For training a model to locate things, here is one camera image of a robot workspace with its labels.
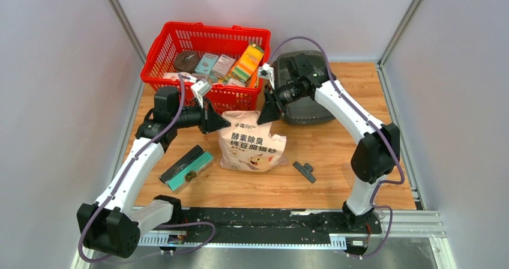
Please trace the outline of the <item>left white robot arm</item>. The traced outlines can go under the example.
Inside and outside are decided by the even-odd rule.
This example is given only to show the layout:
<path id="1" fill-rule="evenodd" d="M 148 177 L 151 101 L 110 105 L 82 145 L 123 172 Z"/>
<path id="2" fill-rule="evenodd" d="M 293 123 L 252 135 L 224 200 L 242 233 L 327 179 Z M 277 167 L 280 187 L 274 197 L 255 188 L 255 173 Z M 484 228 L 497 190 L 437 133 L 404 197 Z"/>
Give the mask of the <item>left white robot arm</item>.
<path id="1" fill-rule="evenodd" d="M 138 127 L 131 152 L 120 170 L 93 203 L 79 207 L 78 251 L 84 261 L 94 262 L 85 255 L 85 248 L 103 252 L 101 261 L 110 256 L 128 258 L 149 231 L 162 226 L 170 230 L 187 227 L 177 198 L 158 195 L 149 205 L 133 210 L 146 178 L 179 129 L 197 127 L 206 135 L 230 126 L 206 97 L 194 99 L 189 106 L 184 101 L 185 92 L 174 86 L 156 90 L 154 107 Z"/>

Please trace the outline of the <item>pink cat litter bag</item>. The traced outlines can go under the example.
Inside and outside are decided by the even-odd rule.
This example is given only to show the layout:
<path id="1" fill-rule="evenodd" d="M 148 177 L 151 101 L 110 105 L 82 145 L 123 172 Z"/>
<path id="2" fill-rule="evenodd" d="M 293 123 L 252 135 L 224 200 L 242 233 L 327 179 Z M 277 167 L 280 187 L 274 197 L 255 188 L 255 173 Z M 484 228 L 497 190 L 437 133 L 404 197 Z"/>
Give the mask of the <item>pink cat litter bag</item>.
<path id="1" fill-rule="evenodd" d="M 220 166 L 232 171 L 267 172 L 288 163 L 283 155 L 287 137 L 271 134 L 270 122 L 259 125 L 259 112 L 225 111 L 230 127 L 218 131 Z"/>

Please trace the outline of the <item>black bag clip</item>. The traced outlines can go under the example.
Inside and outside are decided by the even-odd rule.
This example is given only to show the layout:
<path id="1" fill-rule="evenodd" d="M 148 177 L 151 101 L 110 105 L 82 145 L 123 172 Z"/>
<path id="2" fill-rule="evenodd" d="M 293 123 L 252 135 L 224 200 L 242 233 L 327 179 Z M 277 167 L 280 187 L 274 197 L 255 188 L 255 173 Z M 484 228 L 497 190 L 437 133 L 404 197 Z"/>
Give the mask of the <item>black bag clip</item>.
<path id="1" fill-rule="evenodd" d="M 313 176 L 313 167 L 309 163 L 301 164 L 294 162 L 293 167 L 300 172 L 311 184 L 316 182 L 316 178 Z"/>

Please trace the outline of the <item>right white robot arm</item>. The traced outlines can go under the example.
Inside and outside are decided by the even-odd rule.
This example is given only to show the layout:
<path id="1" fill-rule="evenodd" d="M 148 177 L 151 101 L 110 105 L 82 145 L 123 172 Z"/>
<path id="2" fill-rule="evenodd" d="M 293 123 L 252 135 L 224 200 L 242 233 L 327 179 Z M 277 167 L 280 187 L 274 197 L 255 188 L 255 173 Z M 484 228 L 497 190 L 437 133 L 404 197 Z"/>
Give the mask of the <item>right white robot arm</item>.
<path id="1" fill-rule="evenodd" d="M 306 54 L 288 57 L 285 66 L 291 79 L 278 88 L 265 89 L 265 103 L 257 124 L 280 119 L 289 104 L 305 97 L 340 122 L 357 146 L 351 158 L 354 187 L 343 205 L 342 223 L 348 231 L 358 232 L 374 209 L 380 184 L 394 168 L 400 167 L 400 130 L 369 114 L 333 78 L 328 67 L 315 67 Z"/>

